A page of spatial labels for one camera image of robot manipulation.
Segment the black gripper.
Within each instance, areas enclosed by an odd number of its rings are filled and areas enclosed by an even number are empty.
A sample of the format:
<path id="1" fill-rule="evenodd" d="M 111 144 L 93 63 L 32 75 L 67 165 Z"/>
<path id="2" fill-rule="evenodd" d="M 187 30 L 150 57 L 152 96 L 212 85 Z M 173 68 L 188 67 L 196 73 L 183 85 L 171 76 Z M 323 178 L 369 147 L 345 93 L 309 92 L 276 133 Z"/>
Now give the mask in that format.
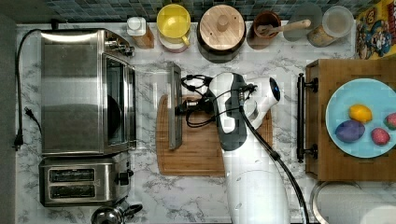
<path id="1" fill-rule="evenodd" d="M 194 95 L 185 95 L 182 97 L 182 103 L 176 107 L 176 115 L 187 115 L 189 112 L 204 111 L 206 114 L 212 114 L 214 107 L 212 102 L 206 97 Z"/>

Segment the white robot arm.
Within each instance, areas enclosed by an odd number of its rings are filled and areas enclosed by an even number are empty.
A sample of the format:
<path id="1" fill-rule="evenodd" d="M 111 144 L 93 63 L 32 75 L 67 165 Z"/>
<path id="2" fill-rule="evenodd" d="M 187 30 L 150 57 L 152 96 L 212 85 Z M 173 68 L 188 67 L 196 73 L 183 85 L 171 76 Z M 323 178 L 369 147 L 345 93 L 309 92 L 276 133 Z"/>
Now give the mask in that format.
<path id="1" fill-rule="evenodd" d="M 289 224 L 288 196 L 276 167 L 278 155 L 258 134 L 263 118 L 280 100 L 280 89 L 271 77 L 247 82 L 243 76 L 223 72 L 215 77 L 187 75 L 181 85 L 200 79 L 206 87 L 195 106 L 216 122 L 226 177 L 226 193 L 233 224 Z"/>

